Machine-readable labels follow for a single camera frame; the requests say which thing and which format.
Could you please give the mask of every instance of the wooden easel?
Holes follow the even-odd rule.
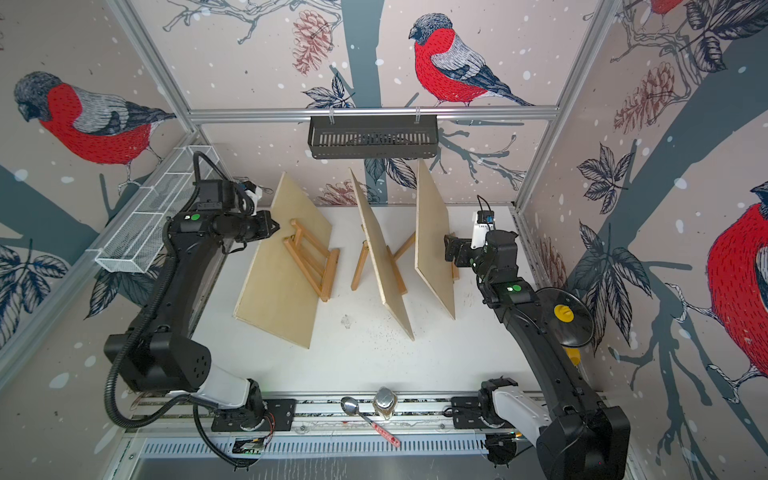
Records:
[[[400,257],[408,251],[410,247],[413,247],[413,244],[416,242],[416,232],[413,233],[410,237],[408,237],[408,240],[395,252],[394,255],[392,255],[392,251],[387,247],[387,251],[389,252],[389,260],[392,262],[392,268],[395,270],[395,278],[397,279],[397,286],[400,289],[400,293],[402,295],[405,295],[408,293],[408,289],[406,288],[406,283],[402,281],[402,275],[400,274],[400,269],[397,267],[397,260],[400,260]],[[357,260],[357,268],[355,268],[355,276],[352,278],[352,290],[357,290],[357,286],[360,284],[360,277],[362,276],[362,269],[366,265],[366,260],[368,258],[368,241],[364,240],[362,242],[362,249],[360,250],[360,258]],[[453,272],[453,280],[458,280],[458,268],[456,265],[451,263],[451,268]]]
[[[298,220],[295,218],[290,221],[290,224],[296,228],[296,233],[290,237],[283,239],[286,248],[290,252],[290,255],[296,261],[296,265],[299,266],[301,272],[306,277],[306,280],[310,282],[313,290],[317,293],[317,296],[323,302],[327,302],[331,297],[331,289],[333,288],[333,278],[336,276],[336,265],[339,262],[339,249],[334,248],[328,250],[325,248],[317,238],[312,235],[312,232],[307,230]],[[308,253],[301,245],[301,241],[306,239],[320,255],[326,258],[325,266],[312,255]],[[315,274],[320,277],[320,281],[315,280],[315,275],[310,272],[310,268],[314,270]]]

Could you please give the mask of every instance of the bird head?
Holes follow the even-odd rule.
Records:
[[[61,79],[44,71],[33,71],[16,83],[13,97],[18,104],[18,111],[26,121],[39,118],[51,121],[48,109],[48,92],[61,84]]]
[[[442,13],[428,13],[416,20],[408,38],[413,38],[419,45],[424,45],[432,33],[440,28],[453,28],[450,18]]]
[[[763,206],[768,207],[768,182],[754,187],[750,192],[760,198],[760,203],[762,203]]]

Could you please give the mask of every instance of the metal basket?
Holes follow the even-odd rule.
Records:
[[[136,195],[144,199],[126,219],[111,239],[101,248],[96,262],[110,272],[146,273],[152,260],[163,248],[163,225],[168,217],[179,213],[194,191],[192,155],[206,154],[220,164],[213,147],[191,145],[176,150],[175,158],[155,185],[139,188]],[[200,176],[208,178],[213,169],[200,162]]]
[[[326,158],[431,158],[437,155],[437,116],[312,117],[310,150]]]

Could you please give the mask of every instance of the white table surface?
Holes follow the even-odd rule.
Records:
[[[475,276],[462,268],[454,284],[456,320],[414,269],[414,249],[398,261],[408,288],[404,296],[415,335],[412,341],[382,305],[370,258],[357,291],[349,285],[365,235],[356,207],[321,207],[333,225],[331,248],[340,248],[333,295],[318,300],[309,349],[293,345],[234,317],[238,296],[257,245],[228,257],[193,339],[210,349],[215,364],[256,380],[264,392],[368,392],[388,386],[398,392],[477,390],[490,378],[509,376],[525,390],[539,390],[512,335],[482,304]],[[415,229],[415,207],[374,207],[394,252]],[[477,207],[449,207],[458,237],[472,235]],[[509,210],[495,207],[497,228],[514,230]],[[518,240],[519,274],[534,285]],[[257,272],[269,275],[269,272]],[[349,319],[349,328],[343,317]]]

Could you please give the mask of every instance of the black mounting plate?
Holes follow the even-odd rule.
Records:
[[[488,426],[482,421],[480,413],[480,402],[477,396],[455,396],[451,397],[451,407],[453,410],[453,428],[459,430],[469,429],[510,429],[512,425],[504,422],[497,426]]]
[[[296,400],[294,399],[268,399],[266,403],[266,412],[275,417],[275,432],[289,432],[293,423],[293,413],[296,411]],[[210,426],[213,432],[239,432],[243,433],[239,422],[232,422],[223,416],[214,417],[214,423]],[[270,423],[266,418],[256,427],[254,432],[268,432]]]

